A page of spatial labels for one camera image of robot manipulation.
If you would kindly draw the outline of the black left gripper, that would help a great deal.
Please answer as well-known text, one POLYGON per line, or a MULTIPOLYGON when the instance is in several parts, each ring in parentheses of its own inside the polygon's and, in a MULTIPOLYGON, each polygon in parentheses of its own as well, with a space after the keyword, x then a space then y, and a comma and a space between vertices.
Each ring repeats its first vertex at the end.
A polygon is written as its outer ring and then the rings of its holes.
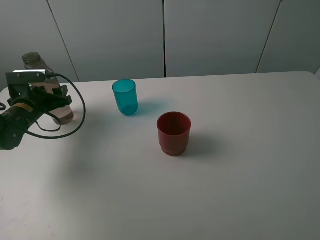
POLYGON ((9 84, 10 108, 6 111, 8 118, 40 118, 48 115, 56 118, 56 111, 69 106, 72 99, 66 85, 40 83, 30 86, 27 84, 9 84))

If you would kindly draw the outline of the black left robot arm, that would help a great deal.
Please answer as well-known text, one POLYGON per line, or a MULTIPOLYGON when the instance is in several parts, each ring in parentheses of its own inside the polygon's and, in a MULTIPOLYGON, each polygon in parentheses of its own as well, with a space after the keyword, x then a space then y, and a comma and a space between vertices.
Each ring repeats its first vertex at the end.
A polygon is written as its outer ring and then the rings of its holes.
POLYGON ((69 106, 72 99, 68 88, 60 86, 53 93, 41 87, 30 87, 28 84, 8 86, 10 108, 0 115, 0 149, 13 150, 22 142, 23 136, 29 134, 29 128, 43 116, 52 111, 69 106))

